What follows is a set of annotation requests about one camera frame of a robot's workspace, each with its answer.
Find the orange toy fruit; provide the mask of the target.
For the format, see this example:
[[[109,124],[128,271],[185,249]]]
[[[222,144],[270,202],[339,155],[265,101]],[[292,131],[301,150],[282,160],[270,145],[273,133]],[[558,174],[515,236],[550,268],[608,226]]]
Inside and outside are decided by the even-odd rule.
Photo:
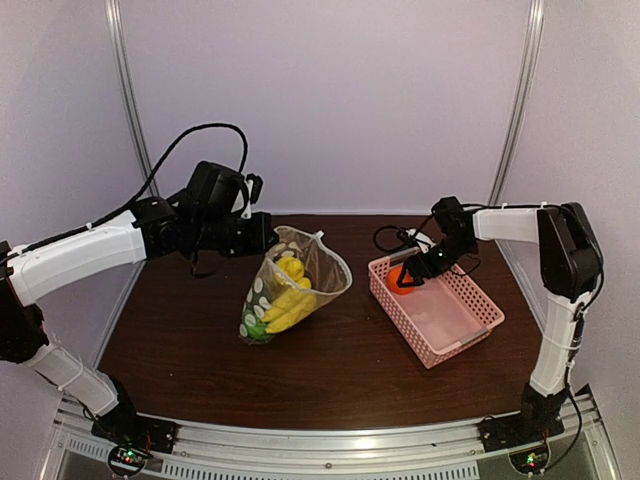
[[[396,266],[387,274],[387,288],[397,295],[408,295],[415,290],[413,278],[406,273],[401,276],[403,267]]]

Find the yellow toy lemon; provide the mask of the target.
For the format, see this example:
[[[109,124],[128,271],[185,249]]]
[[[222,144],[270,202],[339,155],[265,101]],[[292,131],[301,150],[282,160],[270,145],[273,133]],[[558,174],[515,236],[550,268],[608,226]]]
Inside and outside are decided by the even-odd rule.
[[[303,263],[293,256],[281,257],[276,262],[276,266],[279,271],[275,274],[275,279],[279,285],[285,285],[287,283],[286,277],[294,282],[298,282],[305,276]]]

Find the clear polka dot zip bag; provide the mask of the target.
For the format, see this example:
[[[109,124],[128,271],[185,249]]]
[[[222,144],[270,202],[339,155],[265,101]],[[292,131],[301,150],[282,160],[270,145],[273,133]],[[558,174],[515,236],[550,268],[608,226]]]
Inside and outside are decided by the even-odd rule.
[[[247,337],[246,325],[265,324],[262,319],[274,300],[289,286],[297,285],[297,282],[288,277],[285,285],[279,285],[276,282],[275,274],[279,271],[276,262],[281,257],[293,256],[303,263],[304,277],[309,278],[312,283],[310,292],[317,297],[316,307],[312,313],[345,293],[353,283],[353,276],[346,261],[325,245],[323,231],[310,233],[291,226],[278,226],[275,231],[279,240],[265,254],[248,289],[242,308],[239,337],[248,345],[266,343],[252,342]]]

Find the yellow toy banana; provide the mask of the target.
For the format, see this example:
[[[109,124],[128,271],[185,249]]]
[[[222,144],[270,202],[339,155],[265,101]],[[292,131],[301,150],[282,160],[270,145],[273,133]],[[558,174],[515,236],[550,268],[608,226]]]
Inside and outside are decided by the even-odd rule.
[[[311,314],[317,303],[317,297],[310,292],[311,280],[303,277],[295,287],[287,290],[274,300],[262,319],[269,335],[283,332]]]

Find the green striped toy watermelon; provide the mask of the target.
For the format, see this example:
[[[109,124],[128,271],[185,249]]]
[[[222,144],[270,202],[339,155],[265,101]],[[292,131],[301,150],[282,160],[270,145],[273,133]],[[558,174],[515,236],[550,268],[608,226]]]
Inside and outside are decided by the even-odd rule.
[[[246,325],[247,337],[252,342],[268,343],[272,339],[272,335],[266,332],[266,324],[256,323],[254,326]]]

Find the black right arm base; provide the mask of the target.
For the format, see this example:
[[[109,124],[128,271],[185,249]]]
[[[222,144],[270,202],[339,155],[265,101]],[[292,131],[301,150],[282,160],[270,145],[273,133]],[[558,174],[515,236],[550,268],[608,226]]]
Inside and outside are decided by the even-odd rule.
[[[560,409],[567,398],[565,387],[554,395],[543,396],[526,384],[519,412],[503,417],[487,416],[477,424],[484,450],[510,449],[563,433]]]

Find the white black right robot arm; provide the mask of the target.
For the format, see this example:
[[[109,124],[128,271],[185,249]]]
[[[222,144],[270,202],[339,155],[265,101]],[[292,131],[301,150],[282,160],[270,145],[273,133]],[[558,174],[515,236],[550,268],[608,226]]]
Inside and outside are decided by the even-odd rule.
[[[547,291],[547,314],[538,359],[523,393],[531,403],[513,419],[519,440],[535,440],[551,424],[544,402],[562,402],[570,393],[569,376],[580,350],[584,316],[604,284],[603,254],[581,204],[488,206],[443,197],[431,209],[441,240],[402,264],[396,284],[419,287],[449,272],[481,241],[535,244]]]

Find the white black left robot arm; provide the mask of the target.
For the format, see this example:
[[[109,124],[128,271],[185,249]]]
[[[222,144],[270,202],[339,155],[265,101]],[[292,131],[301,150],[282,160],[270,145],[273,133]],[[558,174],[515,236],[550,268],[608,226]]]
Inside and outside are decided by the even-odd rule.
[[[15,248],[1,245],[1,358],[25,364],[89,412],[123,444],[137,442],[144,424],[123,388],[88,368],[44,331],[37,302],[100,272],[180,253],[191,264],[202,251],[233,258],[267,252],[278,240],[271,217],[253,212],[263,187],[209,161],[197,164],[188,185],[173,196],[132,200],[107,220]]]

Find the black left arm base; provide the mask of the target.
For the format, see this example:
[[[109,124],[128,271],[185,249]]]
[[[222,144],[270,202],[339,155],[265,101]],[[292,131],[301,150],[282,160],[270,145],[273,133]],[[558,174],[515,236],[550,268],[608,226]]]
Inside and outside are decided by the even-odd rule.
[[[94,436],[125,448],[143,452],[173,452],[178,425],[173,421],[140,415],[123,384],[110,377],[117,392],[117,405],[92,423]]]

